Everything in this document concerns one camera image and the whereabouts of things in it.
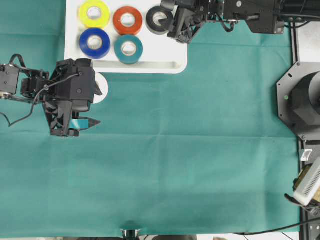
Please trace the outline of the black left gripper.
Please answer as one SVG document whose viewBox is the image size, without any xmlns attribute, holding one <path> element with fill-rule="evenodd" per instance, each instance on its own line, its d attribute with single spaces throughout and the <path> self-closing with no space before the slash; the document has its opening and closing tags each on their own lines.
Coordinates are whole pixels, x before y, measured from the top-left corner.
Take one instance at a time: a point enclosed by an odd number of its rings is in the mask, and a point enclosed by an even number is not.
<svg viewBox="0 0 320 240">
<path fill-rule="evenodd" d="M 101 121 L 81 117 L 89 112 L 94 95 L 102 96 L 91 59 L 80 58 L 58 61 L 50 78 L 57 85 L 44 96 L 43 109 L 50 134 L 57 137 L 77 137 Z"/>
</svg>

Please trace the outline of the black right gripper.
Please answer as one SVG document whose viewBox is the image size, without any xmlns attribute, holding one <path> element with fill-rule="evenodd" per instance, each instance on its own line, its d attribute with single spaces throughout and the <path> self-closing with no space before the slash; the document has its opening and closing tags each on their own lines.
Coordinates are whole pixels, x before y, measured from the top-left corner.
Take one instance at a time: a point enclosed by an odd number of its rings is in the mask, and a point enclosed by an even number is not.
<svg viewBox="0 0 320 240">
<path fill-rule="evenodd" d="M 173 18 L 158 22 L 169 38 L 181 44 L 189 44 L 213 14 L 211 0 L 163 0 L 160 7 L 170 12 L 176 10 Z"/>
</svg>

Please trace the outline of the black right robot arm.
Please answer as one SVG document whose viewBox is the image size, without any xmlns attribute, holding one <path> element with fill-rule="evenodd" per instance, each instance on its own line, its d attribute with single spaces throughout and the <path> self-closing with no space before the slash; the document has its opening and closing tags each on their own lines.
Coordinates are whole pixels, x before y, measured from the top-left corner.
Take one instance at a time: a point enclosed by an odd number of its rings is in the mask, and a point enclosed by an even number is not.
<svg viewBox="0 0 320 240">
<path fill-rule="evenodd" d="M 320 20 L 318 0 L 163 0 L 176 11 L 161 21 L 167 36 L 189 44 L 205 23 L 220 23 L 228 33 L 244 21 L 255 34 L 281 35 Z M 302 141 L 320 139 L 320 65 L 297 61 L 277 83 L 278 116 Z"/>
</svg>

